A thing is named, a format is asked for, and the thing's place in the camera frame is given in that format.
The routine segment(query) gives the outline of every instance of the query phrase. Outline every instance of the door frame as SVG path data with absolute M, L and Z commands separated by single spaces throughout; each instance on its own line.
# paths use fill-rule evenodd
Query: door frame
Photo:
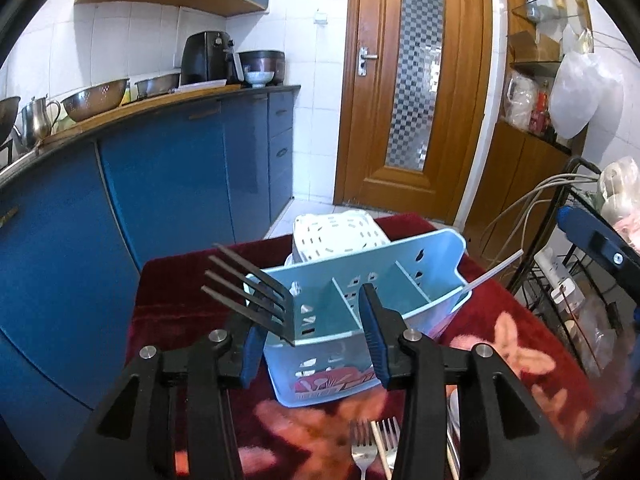
M 447 211 L 445 222 L 452 224 L 465 192 L 466 181 L 471 171 L 471 164 L 476 154 L 482 120 L 484 119 L 484 106 L 489 88 L 489 68 L 492 58 L 493 35 L 493 2 L 484 0 L 482 6 L 482 55 L 480 61 L 479 91 L 474 103 L 472 132 L 469 144 L 466 147 L 463 159 L 462 171 L 456 182 L 456 190 L 453 200 Z M 335 169 L 334 204 L 339 205 L 344 201 L 344 187 L 347 179 L 347 158 L 351 136 L 351 119 L 353 117 L 353 90 L 355 72 L 357 66 L 358 26 L 360 15 L 360 0 L 348 0 L 347 3 L 347 35 L 345 41 L 344 65 L 342 77 L 342 101 L 340 106 L 340 130 L 338 133 L 338 157 Z

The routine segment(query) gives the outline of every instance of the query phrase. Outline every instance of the silver bolt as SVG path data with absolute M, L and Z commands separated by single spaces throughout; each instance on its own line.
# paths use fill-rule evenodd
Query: silver bolt
M 209 341 L 212 343 L 222 343 L 226 339 L 226 330 L 221 328 L 209 333 Z
M 484 343 L 480 343 L 476 346 L 476 353 L 480 357 L 491 357 L 494 354 L 494 349 L 489 345 L 485 345 Z
M 402 336 L 407 341 L 420 341 L 422 339 L 422 334 L 416 330 L 415 328 L 407 328 L 404 332 L 402 332 Z
M 140 349 L 140 357 L 142 357 L 143 359 L 151 359 L 154 355 L 156 355 L 156 352 L 157 350 L 155 346 L 143 346 Z

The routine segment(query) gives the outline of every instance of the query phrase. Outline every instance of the black fork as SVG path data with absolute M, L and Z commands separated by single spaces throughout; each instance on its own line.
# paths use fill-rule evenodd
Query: black fork
M 244 288 L 234 285 L 212 270 L 206 270 L 205 275 L 228 288 L 231 292 L 245 298 L 253 308 L 244 303 L 231 300 L 206 285 L 202 286 L 202 290 L 214 300 L 265 327 L 269 332 L 273 332 L 290 345 L 295 346 L 296 329 L 294 325 L 293 296 L 289 289 L 235 252 L 219 244 L 216 245 L 216 248 L 227 256 L 234 266 L 232 267 L 213 254 L 209 256 L 209 260 L 248 285 L 250 289 L 253 289 L 254 293 L 248 293 Z M 246 274 L 254 275 L 258 282 L 250 280 L 245 276 Z

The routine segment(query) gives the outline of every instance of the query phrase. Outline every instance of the white plastic basket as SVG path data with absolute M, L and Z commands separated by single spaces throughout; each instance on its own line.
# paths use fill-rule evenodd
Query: white plastic basket
M 296 264 L 353 253 L 390 243 L 366 211 L 352 209 L 330 215 L 300 215 L 293 224 Z
M 289 408 L 308 406 L 379 384 L 360 322 L 360 285 L 372 283 L 383 306 L 427 333 L 471 296 L 463 292 L 467 283 L 456 269 L 464 251 L 465 239 L 442 229 L 265 270 L 294 296 L 296 346 L 273 334 L 264 346 L 278 401 Z

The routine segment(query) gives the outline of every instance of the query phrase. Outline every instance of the wooden countertop edge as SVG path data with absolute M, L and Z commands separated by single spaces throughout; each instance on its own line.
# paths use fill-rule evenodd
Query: wooden countertop edge
M 139 103 L 132 103 L 118 107 L 103 114 L 96 115 L 71 128 L 47 137 L 39 148 L 31 150 L 26 155 L 0 171 L 0 190 L 38 162 L 62 150 L 65 146 L 74 144 L 76 140 L 88 139 L 111 124 L 132 118 L 146 112 L 153 112 L 160 108 L 194 102 L 211 97 L 222 99 L 241 97 L 245 95 L 270 94 L 299 90 L 300 85 L 271 86 L 265 88 L 240 88 L 240 85 L 229 85 L 220 88 L 179 92 L 149 98 Z

